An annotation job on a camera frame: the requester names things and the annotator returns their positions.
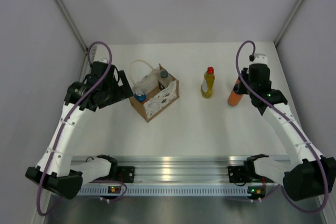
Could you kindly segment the yellow dish soap bottle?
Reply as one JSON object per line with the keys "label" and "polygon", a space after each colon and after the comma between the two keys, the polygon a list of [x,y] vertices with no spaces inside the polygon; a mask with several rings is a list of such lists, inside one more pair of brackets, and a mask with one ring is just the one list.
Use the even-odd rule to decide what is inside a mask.
{"label": "yellow dish soap bottle", "polygon": [[214,81],[215,81],[214,68],[208,67],[204,73],[204,79],[201,85],[201,94],[204,98],[209,99],[212,97]]}

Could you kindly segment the orange pump bottle navy top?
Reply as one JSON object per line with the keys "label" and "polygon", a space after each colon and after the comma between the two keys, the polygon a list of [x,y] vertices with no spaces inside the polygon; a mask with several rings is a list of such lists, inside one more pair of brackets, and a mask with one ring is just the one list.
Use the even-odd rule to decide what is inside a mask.
{"label": "orange pump bottle navy top", "polygon": [[237,106],[243,97],[243,95],[238,92],[239,83],[240,83],[240,79],[237,78],[235,85],[233,86],[233,89],[227,99],[227,103],[230,106]]}

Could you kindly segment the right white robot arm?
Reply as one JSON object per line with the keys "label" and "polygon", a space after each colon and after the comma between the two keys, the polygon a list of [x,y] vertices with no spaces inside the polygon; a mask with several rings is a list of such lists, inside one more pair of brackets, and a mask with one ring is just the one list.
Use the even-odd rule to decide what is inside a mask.
{"label": "right white robot arm", "polygon": [[247,158],[244,174],[249,180],[266,177],[279,183],[288,197],[299,201],[329,194],[335,182],[335,158],[325,157],[307,138],[295,119],[287,99],[273,89],[265,55],[249,56],[249,67],[241,71],[239,87],[281,141],[290,164],[266,154]]}

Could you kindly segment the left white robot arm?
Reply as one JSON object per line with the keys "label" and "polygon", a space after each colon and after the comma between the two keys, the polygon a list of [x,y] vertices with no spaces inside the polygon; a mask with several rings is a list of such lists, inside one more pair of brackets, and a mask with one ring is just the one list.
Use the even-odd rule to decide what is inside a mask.
{"label": "left white robot arm", "polygon": [[81,165],[73,166],[71,162],[82,131],[96,110],[132,95],[124,70],[103,61],[93,62],[84,80],[68,87],[52,140],[38,164],[27,169],[26,178],[67,199],[73,199],[83,185],[96,179],[121,181],[118,161],[109,155],[98,155]]}

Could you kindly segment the clear square bottle dark cap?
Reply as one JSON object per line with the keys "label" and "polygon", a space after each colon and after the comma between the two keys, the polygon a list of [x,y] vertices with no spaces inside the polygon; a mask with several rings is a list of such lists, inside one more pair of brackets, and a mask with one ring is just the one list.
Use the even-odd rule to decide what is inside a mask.
{"label": "clear square bottle dark cap", "polygon": [[164,69],[161,69],[157,74],[158,85],[160,90],[166,89],[173,81],[173,77]]}

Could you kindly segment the orange spray bottle blue top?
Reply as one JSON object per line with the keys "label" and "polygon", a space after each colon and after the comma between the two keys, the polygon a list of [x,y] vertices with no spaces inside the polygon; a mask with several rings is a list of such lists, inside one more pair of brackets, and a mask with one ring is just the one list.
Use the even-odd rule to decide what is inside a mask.
{"label": "orange spray bottle blue top", "polygon": [[146,94],[141,90],[136,90],[136,92],[134,93],[134,97],[141,104],[144,104],[146,102]]}

